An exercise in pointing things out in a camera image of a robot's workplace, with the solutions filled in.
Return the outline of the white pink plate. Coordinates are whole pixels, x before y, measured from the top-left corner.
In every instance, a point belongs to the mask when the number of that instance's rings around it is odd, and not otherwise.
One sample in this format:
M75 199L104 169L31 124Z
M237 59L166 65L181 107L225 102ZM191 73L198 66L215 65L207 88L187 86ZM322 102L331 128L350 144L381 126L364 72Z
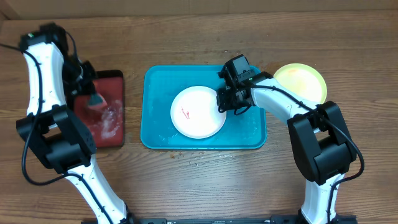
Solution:
M171 104L170 117L177 131L192 139L216 134L226 121L226 113L218 111L216 91L207 86L182 90Z

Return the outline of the black and pink sponge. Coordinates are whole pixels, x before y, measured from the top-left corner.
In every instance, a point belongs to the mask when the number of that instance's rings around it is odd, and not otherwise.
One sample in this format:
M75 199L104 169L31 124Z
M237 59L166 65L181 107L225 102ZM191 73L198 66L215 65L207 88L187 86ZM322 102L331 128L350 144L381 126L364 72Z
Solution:
M106 100L99 93L91 94L87 102L87 108L92 111L103 111L107 106Z

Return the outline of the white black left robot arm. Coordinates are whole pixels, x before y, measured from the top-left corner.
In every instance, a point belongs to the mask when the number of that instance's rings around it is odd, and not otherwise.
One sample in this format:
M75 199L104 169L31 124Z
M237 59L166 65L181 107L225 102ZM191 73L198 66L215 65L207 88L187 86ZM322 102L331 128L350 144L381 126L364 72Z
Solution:
M88 61L68 53L71 35L54 23L24 34L19 42L29 71L27 116L16 122L24 140L21 168L32 185L70 181L96 215L97 223L133 223L123 200L112 190L96 161L93 135L73 112L77 97L99 112L107 102L96 89L98 76Z

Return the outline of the yellow-green plate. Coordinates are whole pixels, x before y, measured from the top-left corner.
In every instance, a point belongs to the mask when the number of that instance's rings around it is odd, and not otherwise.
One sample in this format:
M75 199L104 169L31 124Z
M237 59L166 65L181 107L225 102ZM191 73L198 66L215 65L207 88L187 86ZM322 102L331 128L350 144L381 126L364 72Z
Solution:
M327 86L322 75L302 63L290 63L280 67L274 78L286 89L310 101L322 104L326 100Z

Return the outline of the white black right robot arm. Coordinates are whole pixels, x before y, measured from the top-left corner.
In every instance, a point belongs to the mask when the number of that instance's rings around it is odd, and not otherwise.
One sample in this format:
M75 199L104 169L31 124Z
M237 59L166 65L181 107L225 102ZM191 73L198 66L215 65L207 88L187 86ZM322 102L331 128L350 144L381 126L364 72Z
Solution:
M267 223L357 223L356 216L335 212L343 182L359 177L364 159L353 142L339 106L319 104L284 88L270 73L256 72L247 58L228 60L218 76L225 86L217 90L219 112L235 115L257 106L285 122L294 161L306 180L305 199L296 215L273 215Z

